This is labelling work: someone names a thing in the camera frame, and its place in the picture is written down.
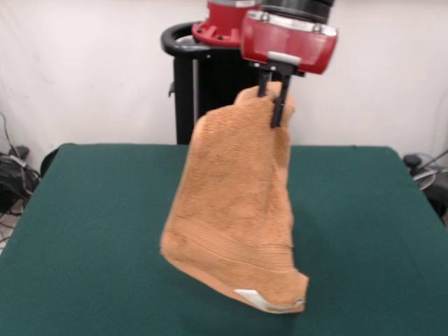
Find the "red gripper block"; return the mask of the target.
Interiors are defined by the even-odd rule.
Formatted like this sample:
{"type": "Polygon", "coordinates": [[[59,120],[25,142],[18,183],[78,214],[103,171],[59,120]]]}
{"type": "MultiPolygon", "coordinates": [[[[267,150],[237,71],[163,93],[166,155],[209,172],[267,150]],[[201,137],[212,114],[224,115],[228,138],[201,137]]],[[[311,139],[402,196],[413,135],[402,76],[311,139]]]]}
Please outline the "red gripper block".
{"type": "MultiPolygon", "coordinates": [[[[338,29],[261,10],[250,10],[241,26],[241,56],[255,63],[292,64],[298,72],[322,74],[333,56],[338,29]]],[[[291,67],[279,67],[281,89],[274,100],[271,128],[280,126],[292,76],[291,67]]],[[[258,97],[264,97],[271,71],[261,69],[258,97]]]]}

